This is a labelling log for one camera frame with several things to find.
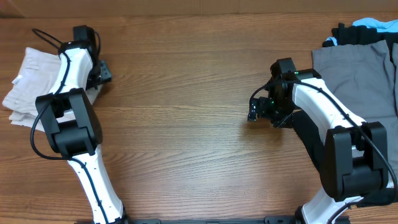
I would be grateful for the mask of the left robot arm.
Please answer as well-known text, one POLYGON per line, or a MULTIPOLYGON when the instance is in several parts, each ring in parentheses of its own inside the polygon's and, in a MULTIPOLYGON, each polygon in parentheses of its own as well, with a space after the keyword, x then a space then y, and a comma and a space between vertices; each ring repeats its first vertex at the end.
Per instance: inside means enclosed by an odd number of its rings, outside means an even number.
POLYGON ((46 156, 37 149, 34 128, 30 132, 32 149, 44 159, 68 162, 90 203, 93 223, 129 223, 103 162, 103 132, 86 93, 112 79, 106 63, 99 58, 100 35, 88 26, 74 27, 69 42, 39 29, 33 29, 33 33, 57 49, 61 67, 49 92, 36 98, 38 115, 33 123, 42 124, 57 155, 46 156))

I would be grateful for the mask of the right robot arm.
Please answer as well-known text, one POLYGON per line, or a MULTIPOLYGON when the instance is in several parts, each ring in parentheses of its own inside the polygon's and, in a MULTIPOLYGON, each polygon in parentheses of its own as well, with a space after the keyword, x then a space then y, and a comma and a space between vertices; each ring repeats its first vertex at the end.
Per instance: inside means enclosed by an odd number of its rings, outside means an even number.
POLYGON ((293 215, 265 217, 266 223, 348 223, 353 207, 383 206, 397 195, 397 178, 388 162, 387 132, 351 112, 314 69, 297 70, 291 58, 271 65, 271 78, 249 100, 248 120, 268 119, 291 128, 316 167, 321 189, 293 215))

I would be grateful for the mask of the light blue garment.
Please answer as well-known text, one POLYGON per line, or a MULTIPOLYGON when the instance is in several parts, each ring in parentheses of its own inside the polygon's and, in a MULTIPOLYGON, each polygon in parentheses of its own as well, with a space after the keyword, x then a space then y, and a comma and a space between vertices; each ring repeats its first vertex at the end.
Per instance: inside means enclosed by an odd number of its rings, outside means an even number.
POLYGON ((331 37, 322 43, 322 47, 336 45, 368 45, 385 40, 388 47, 397 43, 397 19, 381 22, 366 17, 354 21, 351 26, 339 23, 332 28, 331 37))

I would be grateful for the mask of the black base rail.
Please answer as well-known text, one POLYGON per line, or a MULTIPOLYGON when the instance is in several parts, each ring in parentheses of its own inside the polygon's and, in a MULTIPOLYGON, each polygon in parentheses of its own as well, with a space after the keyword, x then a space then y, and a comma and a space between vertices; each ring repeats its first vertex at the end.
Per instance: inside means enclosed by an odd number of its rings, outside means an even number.
POLYGON ((268 216, 255 219, 224 219, 224 220, 159 220, 140 219, 127 220, 131 224, 289 224, 293 223, 293 216, 268 216))

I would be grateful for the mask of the beige shorts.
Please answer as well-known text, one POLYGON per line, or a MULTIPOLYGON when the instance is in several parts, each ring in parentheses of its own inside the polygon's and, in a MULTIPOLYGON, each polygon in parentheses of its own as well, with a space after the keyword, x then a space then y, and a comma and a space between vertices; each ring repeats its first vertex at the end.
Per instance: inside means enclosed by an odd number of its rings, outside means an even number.
POLYGON ((25 49, 18 76, 12 81, 12 90, 2 102, 12 110, 9 117, 12 124, 32 127, 38 115, 35 100, 54 87, 62 58, 30 47, 25 49))

